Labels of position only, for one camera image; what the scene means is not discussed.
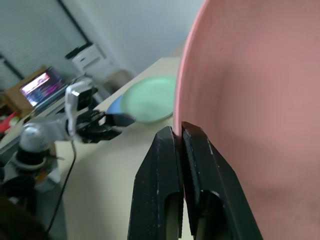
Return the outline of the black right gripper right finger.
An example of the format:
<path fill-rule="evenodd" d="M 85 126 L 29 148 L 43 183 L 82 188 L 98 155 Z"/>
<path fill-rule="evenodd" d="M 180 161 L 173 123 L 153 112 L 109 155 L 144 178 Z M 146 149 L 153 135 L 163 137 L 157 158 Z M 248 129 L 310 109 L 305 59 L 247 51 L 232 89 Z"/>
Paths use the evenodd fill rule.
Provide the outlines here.
<path fill-rule="evenodd" d="M 205 132 L 181 125 L 181 167 L 194 240 L 263 240 L 238 177 Z"/>

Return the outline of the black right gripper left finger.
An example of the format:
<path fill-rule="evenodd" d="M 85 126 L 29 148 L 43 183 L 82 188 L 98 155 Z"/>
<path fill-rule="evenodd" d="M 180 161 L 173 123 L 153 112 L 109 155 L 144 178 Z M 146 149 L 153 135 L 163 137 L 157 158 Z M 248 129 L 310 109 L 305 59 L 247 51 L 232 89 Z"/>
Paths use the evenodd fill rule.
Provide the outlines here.
<path fill-rule="evenodd" d="M 127 240 L 179 240 L 183 208 L 180 156 L 166 126 L 155 134 L 135 175 Z"/>

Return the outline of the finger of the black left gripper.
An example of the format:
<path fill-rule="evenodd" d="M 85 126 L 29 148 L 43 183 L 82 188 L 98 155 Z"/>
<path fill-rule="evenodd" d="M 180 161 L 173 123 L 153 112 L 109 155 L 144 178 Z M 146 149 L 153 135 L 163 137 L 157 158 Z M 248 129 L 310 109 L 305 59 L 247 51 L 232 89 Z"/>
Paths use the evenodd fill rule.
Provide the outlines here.
<path fill-rule="evenodd" d="M 135 122 L 136 120 L 133 117 L 123 113 L 106 115 L 106 123 L 113 127 L 126 128 Z"/>

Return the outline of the pink plate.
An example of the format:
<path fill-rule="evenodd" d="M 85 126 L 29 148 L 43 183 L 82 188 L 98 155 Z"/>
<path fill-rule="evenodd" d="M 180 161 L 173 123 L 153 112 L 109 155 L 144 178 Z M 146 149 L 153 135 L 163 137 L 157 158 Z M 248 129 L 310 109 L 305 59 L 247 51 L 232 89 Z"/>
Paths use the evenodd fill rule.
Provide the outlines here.
<path fill-rule="evenodd" d="M 204 0 L 174 130 L 203 129 L 264 240 L 320 240 L 320 0 Z"/>

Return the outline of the blue plate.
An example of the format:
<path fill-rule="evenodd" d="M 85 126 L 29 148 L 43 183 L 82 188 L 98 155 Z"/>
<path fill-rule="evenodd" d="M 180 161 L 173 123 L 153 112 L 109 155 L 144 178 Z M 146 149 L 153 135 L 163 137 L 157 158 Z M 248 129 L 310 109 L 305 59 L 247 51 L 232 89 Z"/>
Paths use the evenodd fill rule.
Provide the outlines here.
<path fill-rule="evenodd" d="M 122 110 L 121 110 L 121 107 L 120 107 L 120 103 L 121 103 L 121 99 L 122 99 L 122 94 L 117 97 L 112 103 L 111 105 L 108 107 L 108 109 L 106 110 L 106 113 L 107 114 L 121 114 L 122 113 Z"/>

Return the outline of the green plate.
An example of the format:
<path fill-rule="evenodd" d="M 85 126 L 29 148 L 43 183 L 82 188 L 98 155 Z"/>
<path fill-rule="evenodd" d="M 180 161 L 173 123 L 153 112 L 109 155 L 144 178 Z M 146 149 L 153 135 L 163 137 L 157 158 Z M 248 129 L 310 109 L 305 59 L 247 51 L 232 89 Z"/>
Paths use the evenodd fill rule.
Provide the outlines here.
<path fill-rule="evenodd" d="M 173 114 L 176 78 L 152 76 L 130 86 L 122 95 L 120 110 L 136 122 L 153 123 Z"/>

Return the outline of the open laptop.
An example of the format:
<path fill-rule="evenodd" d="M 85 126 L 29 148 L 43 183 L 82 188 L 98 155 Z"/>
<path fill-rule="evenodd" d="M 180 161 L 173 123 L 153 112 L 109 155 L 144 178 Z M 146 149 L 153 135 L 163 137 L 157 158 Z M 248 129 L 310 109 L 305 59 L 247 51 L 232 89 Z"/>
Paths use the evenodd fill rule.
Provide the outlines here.
<path fill-rule="evenodd" d="M 53 67 L 42 70 L 19 88 L 36 110 L 44 109 L 65 96 L 68 82 Z"/>

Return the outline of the white printer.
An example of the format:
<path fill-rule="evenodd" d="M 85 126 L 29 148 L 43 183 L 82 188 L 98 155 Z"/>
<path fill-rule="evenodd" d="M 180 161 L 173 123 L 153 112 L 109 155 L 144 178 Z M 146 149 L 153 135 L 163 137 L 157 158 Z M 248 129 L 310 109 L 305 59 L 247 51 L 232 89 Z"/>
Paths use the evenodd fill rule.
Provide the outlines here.
<path fill-rule="evenodd" d="M 113 58 L 103 53 L 99 46 L 91 42 L 76 47 L 64 58 L 71 61 L 81 73 L 92 75 L 95 78 L 104 78 L 118 69 Z"/>

